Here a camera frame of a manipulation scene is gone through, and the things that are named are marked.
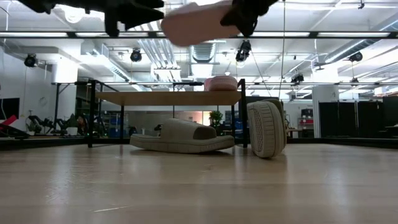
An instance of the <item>wooden floor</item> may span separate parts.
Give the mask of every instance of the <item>wooden floor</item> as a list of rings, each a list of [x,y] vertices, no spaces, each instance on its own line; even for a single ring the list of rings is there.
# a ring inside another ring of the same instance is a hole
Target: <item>wooden floor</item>
[[[238,147],[0,151],[0,223],[398,223],[398,151],[292,144],[271,161]]]

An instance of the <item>potted plant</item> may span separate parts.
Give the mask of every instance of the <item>potted plant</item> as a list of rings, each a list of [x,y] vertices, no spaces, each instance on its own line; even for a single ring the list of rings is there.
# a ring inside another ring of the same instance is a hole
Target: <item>potted plant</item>
[[[68,134],[71,136],[76,136],[78,131],[78,126],[79,124],[77,122],[77,119],[75,118],[75,115],[71,114],[68,120],[68,127],[67,127]]]
[[[27,130],[26,133],[27,133],[28,135],[34,136],[35,133],[36,133],[36,124],[35,124],[33,121],[31,121],[31,122],[29,123],[29,125],[26,124],[26,130]]]
[[[210,126],[216,129],[217,135],[221,134],[219,127],[221,126],[221,120],[223,119],[223,114],[219,111],[210,112]]]

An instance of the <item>shelf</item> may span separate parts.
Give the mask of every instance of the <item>shelf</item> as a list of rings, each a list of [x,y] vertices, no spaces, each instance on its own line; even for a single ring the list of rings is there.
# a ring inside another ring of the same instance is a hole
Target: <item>shelf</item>
[[[134,91],[102,92],[96,97],[121,106],[205,106],[235,105],[240,91]]]

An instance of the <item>ceiling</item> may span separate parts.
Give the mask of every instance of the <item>ceiling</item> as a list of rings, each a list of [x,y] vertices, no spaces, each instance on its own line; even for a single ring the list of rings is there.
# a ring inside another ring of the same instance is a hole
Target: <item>ceiling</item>
[[[163,10],[168,13],[170,10],[178,8],[187,2],[192,1],[168,0]],[[209,4],[217,2],[217,0],[197,0],[196,2]],[[388,19],[395,17],[398,20],[398,2],[396,0],[366,0],[363,9],[358,9],[359,2],[360,0],[286,0],[284,13],[284,3],[281,1],[273,5],[265,16],[259,18],[256,30],[375,31],[375,27]],[[65,16],[65,10],[59,7],[56,7],[50,15],[37,14],[17,1],[0,0],[0,7],[5,10],[8,9],[9,13],[7,19],[7,14],[0,10],[0,30],[104,31],[101,14],[85,16],[78,22],[72,23],[70,19],[67,19],[68,15]],[[148,26],[153,30],[158,30],[159,21]],[[141,26],[137,30],[145,30],[148,26]],[[119,28],[123,30],[123,25],[119,24]],[[208,66],[210,71],[208,73],[204,72],[205,76],[202,75],[200,78],[225,75],[226,72],[229,72],[231,76],[238,79],[245,78],[247,82],[261,82],[261,76],[265,81],[279,82],[281,75],[289,82],[292,75],[302,73],[305,81],[310,81],[313,78],[313,74],[317,72],[310,60],[313,60],[313,62],[321,60],[322,56],[335,52],[352,41],[343,39],[251,39],[251,55],[245,61],[244,67],[238,68],[234,57],[242,40],[220,40],[216,44],[215,59],[212,61],[214,65]],[[10,48],[21,46],[58,47],[80,61],[79,76],[91,77],[105,82],[115,81],[114,74],[104,69],[103,64],[96,62],[89,55],[81,54],[82,42],[83,40],[70,39],[12,39],[7,41],[7,46]],[[96,39],[92,40],[92,44],[97,47],[107,46],[109,58],[115,65],[126,71],[132,80],[141,82],[154,81],[154,76],[150,74],[153,63],[144,49],[141,49],[142,60],[140,62],[133,63],[130,60],[132,50],[142,47],[138,40]],[[155,44],[160,48],[161,57],[166,59],[167,57],[159,43],[155,42]],[[361,50],[364,58],[359,63],[351,64],[349,61],[340,60],[324,68],[326,70],[330,69],[330,71],[338,71],[339,81],[348,82],[353,76],[377,71],[383,66],[397,62],[398,51],[394,48],[397,45],[398,42],[396,40],[382,40]],[[198,78],[198,75],[193,74],[193,67],[191,66],[190,53],[192,50],[190,48],[171,47],[175,61],[180,68],[180,77],[191,80]],[[302,62],[305,63],[295,71],[294,68]],[[361,81],[375,82],[387,77],[393,78],[397,75],[398,67],[393,67],[387,72],[368,76]]]

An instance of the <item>white pillar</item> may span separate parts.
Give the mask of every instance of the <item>white pillar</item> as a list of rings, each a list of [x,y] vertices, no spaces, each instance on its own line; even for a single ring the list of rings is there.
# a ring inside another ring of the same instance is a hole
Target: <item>white pillar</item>
[[[52,78],[55,83],[73,83],[77,81],[78,65],[67,58],[61,58],[52,66]],[[57,118],[67,119],[73,113],[76,106],[76,86],[69,85],[59,94]]]
[[[313,118],[314,118],[314,136],[320,138],[321,126],[319,116],[319,103],[321,102],[337,102],[339,92],[337,85],[322,85],[312,88]]]

